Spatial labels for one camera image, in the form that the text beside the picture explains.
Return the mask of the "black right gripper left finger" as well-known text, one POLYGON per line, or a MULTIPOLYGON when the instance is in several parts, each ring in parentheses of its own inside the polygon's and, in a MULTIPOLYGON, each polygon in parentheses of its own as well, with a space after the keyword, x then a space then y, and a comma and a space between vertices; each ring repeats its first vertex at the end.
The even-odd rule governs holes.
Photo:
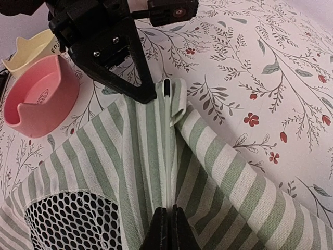
POLYGON ((167 250, 170 248, 170 220, 166 208, 158 207, 140 250, 167 250))

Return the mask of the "green striped pet tent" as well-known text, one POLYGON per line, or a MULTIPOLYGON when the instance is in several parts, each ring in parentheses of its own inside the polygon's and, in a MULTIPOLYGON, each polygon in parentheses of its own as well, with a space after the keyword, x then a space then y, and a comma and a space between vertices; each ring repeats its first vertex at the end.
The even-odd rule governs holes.
MULTIPOLYGON (((163 85, 120 96, 60 145, 1 207, 1 249, 139 249, 166 207, 163 85)), ((202 249, 332 249, 332 228, 225 143, 172 83, 172 205, 202 249)))

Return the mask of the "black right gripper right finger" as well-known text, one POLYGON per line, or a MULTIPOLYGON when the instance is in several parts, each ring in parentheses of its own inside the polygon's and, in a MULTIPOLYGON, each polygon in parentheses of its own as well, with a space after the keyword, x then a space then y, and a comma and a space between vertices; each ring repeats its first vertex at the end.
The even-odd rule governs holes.
POLYGON ((171 217, 171 249, 201 250, 182 208, 174 205, 171 217))

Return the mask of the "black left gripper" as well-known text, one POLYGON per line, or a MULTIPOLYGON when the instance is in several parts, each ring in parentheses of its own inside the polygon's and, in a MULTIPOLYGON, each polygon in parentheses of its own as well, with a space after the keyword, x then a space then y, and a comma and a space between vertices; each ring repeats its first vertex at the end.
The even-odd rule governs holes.
POLYGON ((112 7, 115 3, 109 2, 115 20, 108 16, 104 1, 1 1, 1 14, 31 16, 44 2, 48 2, 50 20, 57 21, 63 11, 68 12, 67 25, 74 38, 58 37, 58 31, 56 37, 70 48, 72 61, 87 76, 142 104, 156 99, 156 87, 136 25, 129 17, 132 10, 148 10, 149 1, 116 1, 120 3, 116 10, 112 7))

